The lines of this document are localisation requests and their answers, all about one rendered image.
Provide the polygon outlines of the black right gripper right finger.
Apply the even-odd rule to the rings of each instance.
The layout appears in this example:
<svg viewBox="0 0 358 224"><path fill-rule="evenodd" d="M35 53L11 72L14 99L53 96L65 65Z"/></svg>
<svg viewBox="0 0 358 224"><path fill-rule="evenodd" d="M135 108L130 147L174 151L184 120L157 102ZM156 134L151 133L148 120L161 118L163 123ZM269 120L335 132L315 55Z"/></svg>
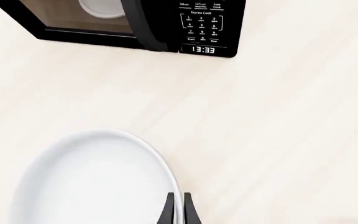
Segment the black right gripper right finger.
<svg viewBox="0 0 358 224"><path fill-rule="evenodd" d="M185 224L201 224L201 220L189 192L184 193L184 218Z"/></svg>

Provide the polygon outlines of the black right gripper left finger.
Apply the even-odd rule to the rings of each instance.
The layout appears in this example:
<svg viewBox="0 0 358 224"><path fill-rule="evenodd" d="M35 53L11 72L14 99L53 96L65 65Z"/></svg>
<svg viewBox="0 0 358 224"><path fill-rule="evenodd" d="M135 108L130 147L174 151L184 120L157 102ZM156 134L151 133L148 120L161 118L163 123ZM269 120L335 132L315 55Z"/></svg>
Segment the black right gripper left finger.
<svg viewBox="0 0 358 224"><path fill-rule="evenodd" d="M165 205L156 224L173 224L175 214L175 196L169 192L166 197Z"/></svg>

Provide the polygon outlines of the white bowl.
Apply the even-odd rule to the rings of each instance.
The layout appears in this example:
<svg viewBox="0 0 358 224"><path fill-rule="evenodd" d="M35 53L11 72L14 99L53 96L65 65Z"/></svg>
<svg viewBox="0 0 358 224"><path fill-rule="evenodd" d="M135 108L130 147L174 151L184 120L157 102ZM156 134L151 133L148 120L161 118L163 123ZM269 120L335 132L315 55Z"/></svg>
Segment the white bowl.
<svg viewBox="0 0 358 224"><path fill-rule="evenodd" d="M66 136L26 168L7 224L184 224L178 182L167 161L143 139L116 129Z"/></svg>

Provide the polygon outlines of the black microwave oven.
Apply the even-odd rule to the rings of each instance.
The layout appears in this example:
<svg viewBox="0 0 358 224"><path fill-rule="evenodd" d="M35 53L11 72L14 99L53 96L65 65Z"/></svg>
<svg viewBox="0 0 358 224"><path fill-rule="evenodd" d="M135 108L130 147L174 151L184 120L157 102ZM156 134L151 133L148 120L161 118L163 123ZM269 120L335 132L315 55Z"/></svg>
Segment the black microwave oven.
<svg viewBox="0 0 358 224"><path fill-rule="evenodd" d="M153 52L237 54L246 0L121 0L125 16L102 19L78 0L0 0L0 9L40 40Z"/></svg>

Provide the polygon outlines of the white mug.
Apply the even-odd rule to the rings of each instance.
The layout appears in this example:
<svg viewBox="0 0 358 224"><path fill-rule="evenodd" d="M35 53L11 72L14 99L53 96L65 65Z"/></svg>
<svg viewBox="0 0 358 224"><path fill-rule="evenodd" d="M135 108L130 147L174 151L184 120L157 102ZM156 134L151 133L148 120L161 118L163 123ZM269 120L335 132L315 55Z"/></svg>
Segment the white mug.
<svg viewBox="0 0 358 224"><path fill-rule="evenodd" d="M125 16L121 0L78 0L88 14L102 19L114 19Z"/></svg>

